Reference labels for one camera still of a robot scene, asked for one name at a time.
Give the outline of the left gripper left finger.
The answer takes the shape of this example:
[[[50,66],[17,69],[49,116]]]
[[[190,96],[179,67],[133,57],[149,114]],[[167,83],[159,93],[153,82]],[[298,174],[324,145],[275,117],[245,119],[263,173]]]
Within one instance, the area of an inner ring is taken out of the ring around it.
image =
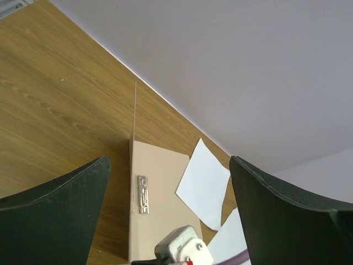
[[[110,172],[102,156],[1,198],[1,264],[86,264]]]

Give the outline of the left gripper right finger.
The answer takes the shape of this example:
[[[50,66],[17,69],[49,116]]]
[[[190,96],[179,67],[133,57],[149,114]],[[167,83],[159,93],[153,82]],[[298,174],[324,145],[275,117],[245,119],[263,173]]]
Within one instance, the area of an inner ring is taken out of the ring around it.
[[[352,264],[352,204],[229,162],[252,264]]]

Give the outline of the metal folder clip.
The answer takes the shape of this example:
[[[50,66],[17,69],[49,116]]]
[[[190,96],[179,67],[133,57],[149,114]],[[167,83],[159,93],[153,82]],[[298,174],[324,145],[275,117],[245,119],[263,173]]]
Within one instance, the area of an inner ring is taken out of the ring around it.
[[[140,214],[149,214],[148,178],[137,176],[138,205]]]

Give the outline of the beige paper folder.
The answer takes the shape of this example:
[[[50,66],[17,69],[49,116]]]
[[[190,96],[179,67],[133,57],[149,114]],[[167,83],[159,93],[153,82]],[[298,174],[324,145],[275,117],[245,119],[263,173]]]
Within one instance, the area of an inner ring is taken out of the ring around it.
[[[176,195],[189,156],[130,138],[130,223],[128,261],[154,259],[154,248],[186,225],[202,237],[199,218]],[[140,214],[137,176],[148,178],[149,214]]]

